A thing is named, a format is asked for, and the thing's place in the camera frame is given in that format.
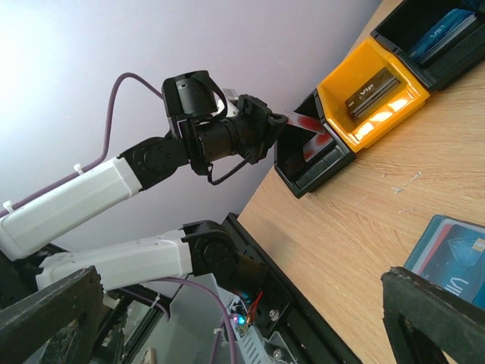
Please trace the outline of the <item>teal card holder wallet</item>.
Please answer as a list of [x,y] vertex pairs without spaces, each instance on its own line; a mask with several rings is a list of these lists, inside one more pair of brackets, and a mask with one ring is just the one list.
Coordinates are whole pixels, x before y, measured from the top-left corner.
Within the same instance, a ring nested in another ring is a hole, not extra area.
[[433,216],[404,267],[484,308],[484,226]]

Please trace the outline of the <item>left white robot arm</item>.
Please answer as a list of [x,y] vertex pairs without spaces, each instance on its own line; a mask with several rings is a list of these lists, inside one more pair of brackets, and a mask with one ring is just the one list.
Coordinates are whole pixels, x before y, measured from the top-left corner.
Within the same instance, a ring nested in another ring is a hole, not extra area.
[[165,234],[81,253],[50,254],[56,238],[190,166],[217,186],[215,161],[238,155],[242,165],[267,156],[288,119],[254,96],[235,98],[207,71],[167,78],[155,95],[169,130],[94,162],[1,213],[1,300],[16,303],[82,268],[94,267],[106,290],[186,275],[214,276],[246,302],[262,291],[267,269],[244,256],[218,223],[204,220]]

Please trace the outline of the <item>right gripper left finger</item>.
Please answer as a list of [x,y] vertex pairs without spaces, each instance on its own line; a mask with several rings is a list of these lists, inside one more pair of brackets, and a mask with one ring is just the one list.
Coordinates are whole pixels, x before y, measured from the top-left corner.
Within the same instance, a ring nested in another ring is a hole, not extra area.
[[1,362],[88,363],[103,307],[101,278],[81,268],[1,311]]

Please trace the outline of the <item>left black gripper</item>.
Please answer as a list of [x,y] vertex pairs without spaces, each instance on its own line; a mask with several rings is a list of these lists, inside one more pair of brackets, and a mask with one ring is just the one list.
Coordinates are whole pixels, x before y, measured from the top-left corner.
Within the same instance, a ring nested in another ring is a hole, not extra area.
[[[192,170],[206,176],[213,186],[266,158],[275,144],[275,131],[281,131],[289,120],[286,115],[273,113],[260,99],[242,94],[237,103],[239,114],[216,121],[218,89],[205,70],[167,78],[161,87],[169,123],[166,137],[184,148]],[[215,179],[213,162],[232,155],[242,161]]]

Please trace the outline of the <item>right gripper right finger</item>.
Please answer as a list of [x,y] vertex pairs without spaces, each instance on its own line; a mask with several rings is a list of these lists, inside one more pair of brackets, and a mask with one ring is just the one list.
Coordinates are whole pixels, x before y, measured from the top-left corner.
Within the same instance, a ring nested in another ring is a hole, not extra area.
[[397,363],[484,362],[484,310],[403,267],[381,276],[383,323]]

